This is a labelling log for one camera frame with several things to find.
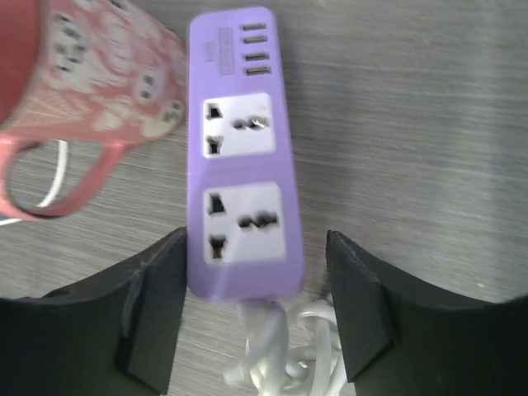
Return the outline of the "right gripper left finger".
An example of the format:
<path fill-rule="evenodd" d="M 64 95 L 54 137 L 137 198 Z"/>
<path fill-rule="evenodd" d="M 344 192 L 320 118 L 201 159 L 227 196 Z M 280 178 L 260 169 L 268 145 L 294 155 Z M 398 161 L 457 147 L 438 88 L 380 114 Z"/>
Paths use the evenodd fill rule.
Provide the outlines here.
<path fill-rule="evenodd" d="M 2 394 L 166 394 L 185 295 L 179 228 L 47 295 L 2 299 Z"/>

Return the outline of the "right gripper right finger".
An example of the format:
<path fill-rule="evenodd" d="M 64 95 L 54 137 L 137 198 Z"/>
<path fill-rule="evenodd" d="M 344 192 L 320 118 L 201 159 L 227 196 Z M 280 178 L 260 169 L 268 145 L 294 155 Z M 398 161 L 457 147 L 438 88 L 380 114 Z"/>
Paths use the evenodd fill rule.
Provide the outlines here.
<path fill-rule="evenodd" d="M 326 261 L 346 378 L 359 395 L 524 395 L 527 299 L 442 289 L 338 231 Z"/>

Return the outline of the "purple power strip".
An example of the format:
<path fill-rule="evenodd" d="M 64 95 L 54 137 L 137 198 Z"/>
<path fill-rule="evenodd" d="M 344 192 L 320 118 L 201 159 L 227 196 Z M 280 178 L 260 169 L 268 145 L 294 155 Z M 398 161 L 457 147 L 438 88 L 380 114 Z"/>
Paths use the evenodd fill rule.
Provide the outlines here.
<path fill-rule="evenodd" d="M 275 15 L 206 12 L 188 38 L 188 286 L 211 301 L 294 295 L 304 245 Z"/>

